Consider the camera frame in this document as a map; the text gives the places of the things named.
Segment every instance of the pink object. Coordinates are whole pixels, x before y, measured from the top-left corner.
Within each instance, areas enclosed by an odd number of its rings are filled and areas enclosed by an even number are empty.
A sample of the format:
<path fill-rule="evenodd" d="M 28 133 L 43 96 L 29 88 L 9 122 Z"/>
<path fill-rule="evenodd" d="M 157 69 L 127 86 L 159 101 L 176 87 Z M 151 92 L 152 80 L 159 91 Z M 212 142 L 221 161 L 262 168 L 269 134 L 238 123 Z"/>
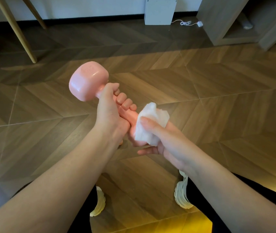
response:
<path fill-rule="evenodd" d="M 95 97 L 100 98 L 101 91 L 108 83 L 109 73 L 97 62 L 87 62 L 73 73 L 69 82 L 70 92 L 80 101 L 89 101 Z M 119 115 L 126 119 L 132 129 L 130 136 L 135 138 L 135 127 L 138 118 L 138 113 L 130 109 L 124 110 L 121 105 L 117 104 Z M 139 146 L 145 145 L 145 142 L 137 142 Z"/>

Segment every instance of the white sneaker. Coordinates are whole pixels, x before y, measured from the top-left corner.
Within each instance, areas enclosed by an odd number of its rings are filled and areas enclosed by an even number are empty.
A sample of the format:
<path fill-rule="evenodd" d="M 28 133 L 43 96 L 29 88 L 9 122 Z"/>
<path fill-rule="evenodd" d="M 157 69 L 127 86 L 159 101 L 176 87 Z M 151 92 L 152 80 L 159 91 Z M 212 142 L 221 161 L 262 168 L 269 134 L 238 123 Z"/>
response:
<path fill-rule="evenodd" d="M 106 198 L 105 198 L 104 193 L 102 192 L 101 188 L 99 186 L 96 186 L 96 189 L 97 189 L 98 201 L 97 201 L 96 208 L 89 214 L 90 216 L 99 215 L 106 205 Z"/>
<path fill-rule="evenodd" d="M 177 183 L 174 193 L 175 201 L 181 208 L 189 209 L 193 207 L 193 204 L 191 204 L 188 198 L 186 197 L 186 186 L 188 184 L 188 176 L 182 171 L 179 171 L 179 173 L 183 176 L 183 181 L 179 181 Z"/>

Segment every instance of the wooden furniture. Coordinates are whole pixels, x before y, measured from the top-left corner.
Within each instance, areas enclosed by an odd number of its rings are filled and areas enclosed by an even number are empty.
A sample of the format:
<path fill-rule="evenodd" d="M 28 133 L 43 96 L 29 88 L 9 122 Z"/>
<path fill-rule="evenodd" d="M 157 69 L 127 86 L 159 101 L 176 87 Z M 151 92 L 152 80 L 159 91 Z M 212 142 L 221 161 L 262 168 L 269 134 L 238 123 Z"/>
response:
<path fill-rule="evenodd" d="M 39 15 L 39 13 L 35 9 L 35 7 L 32 5 L 30 0 L 23 0 L 23 2 L 30 9 L 30 11 L 35 16 L 35 18 L 39 21 L 39 23 L 43 27 L 43 29 L 46 29 L 47 27 L 46 27 L 45 23 L 43 22 L 41 16 Z M 3 14 L 4 14 L 5 18 L 7 19 L 8 23 L 10 24 L 10 26 L 12 27 L 13 31 L 15 32 L 16 36 L 18 37 L 18 39 L 19 39 L 20 43 L 22 44 L 23 48 L 26 50 L 26 52 L 27 52 L 28 56 L 30 57 L 31 61 L 33 63 L 36 63 L 37 58 L 33 54 L 27 39 L 23 35 L 20 27 L 18 26 L 11 10 L 10 10 L 10 8 L 9 8 L 9 6 L 6 3 L 5 0 L 0 0 L 0 9 L 3 12 Z"/>
<path fill-rule="evenodd" d="M 241 12 L 252 29 L 236 21 Z M 197 18 L 215 46 L 259 42 L 268 50 L 276 43 L 276 0 L 202 0 Z"/>

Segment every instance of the white cable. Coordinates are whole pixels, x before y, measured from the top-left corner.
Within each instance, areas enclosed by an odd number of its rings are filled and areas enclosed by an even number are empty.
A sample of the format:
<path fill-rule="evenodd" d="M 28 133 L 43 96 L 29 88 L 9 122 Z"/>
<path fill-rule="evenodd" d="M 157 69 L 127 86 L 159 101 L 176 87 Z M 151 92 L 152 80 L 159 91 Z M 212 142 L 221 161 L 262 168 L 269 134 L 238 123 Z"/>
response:
<path fill-rule="evenodd" d="M 184 22 L 182 19 L 177 19 L 177 20 L 175 20 L 175 21 L 172 21 L 171 23 L 174 23 L 174 22 L 176 22 L 176 21 L 181 21 L 181 22 L 180 22 L 180 25 L 185 25 L 185 26 L 192 26 L 192 25 L 195 25 L 195 24 L 197 24 L 198 27 L 202 27 L 202 26 L 203 26 L 203 24 L 202 24 L 201 21 L 198 21 L 197 23 L 191 24 L 192 21 Z"/>

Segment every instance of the wooden chair leg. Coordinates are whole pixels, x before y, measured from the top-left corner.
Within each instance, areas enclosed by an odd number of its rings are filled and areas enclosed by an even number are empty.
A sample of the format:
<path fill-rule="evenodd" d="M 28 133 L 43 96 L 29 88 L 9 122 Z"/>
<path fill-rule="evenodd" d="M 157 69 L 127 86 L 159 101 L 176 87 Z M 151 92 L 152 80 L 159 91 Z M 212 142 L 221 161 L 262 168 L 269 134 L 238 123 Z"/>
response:
<path fill-rule="evenodd" d="M 9 6 L 6 3 L 5 0 L 0 0 L 0 9 L 3 12 L 3 14 L 5 15 L 5 18 L 7 19 L 8 23 L 10 24 L 10 26 L 14 30 L 14 32 L 15 32 L 16 36 L 18 37 L 20 43 L 23 45 L 23 48 L 26 50 L 26 52 L 27 52 L 28 56 L 30 57 L 31 61 L 33 63 L 36 63 L 37 58 L 33 54 L 27 39 L 23 35 L 20 27 L 18 26 L 11 10 L 10 10 L 10 8 L 9 8 Z"/>
<path fill-rule="evenodd" d="M 33 4 L 31 3 L 31 1 L 30 0 L 23 0 L 23 2 L 27 5 L 27 7 L 32 12 L 32 14 L 37 19 L 37 21 L 39 21 L 39 23 L 42 26 L 42 28 L 43 29 L 47 29 L 47 27 L 46 27 L 43 19 L 41 18 L 41 16 L 39 15 L 39 13 L 37 12 L 37 10 L 35 9 L 35 7 L 33 6 Z"/>

